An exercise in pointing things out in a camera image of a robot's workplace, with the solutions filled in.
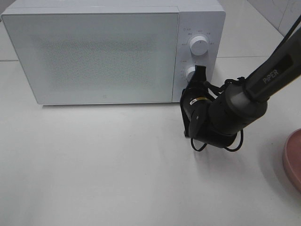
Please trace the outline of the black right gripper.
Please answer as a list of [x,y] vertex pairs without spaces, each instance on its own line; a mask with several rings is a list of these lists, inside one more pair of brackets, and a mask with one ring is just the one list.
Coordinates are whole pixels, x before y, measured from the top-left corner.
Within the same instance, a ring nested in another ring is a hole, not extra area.
[[[195,65],[195,71],[191,81],[206,81],[206,66]],[[184,124],[184,136],[197,138],[198,134],[206,126],[208,120],[207,110],[212,103],[213,97],[209,94],[208,88],[188,85],[183,90],[180,99],[180,109]]]

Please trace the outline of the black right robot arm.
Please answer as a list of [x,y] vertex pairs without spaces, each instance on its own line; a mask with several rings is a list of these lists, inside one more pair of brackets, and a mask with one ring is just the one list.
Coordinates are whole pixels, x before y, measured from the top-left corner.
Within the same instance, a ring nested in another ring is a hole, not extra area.
[[207,145],[229,151],[237,134],[243,139],[243,129],[266,113],[268,99],[300,74],[300,30],[247,78],[216,87],[206,80],[206,67],[196,66],[180,100],[185,137],[202,142],[199,151]]

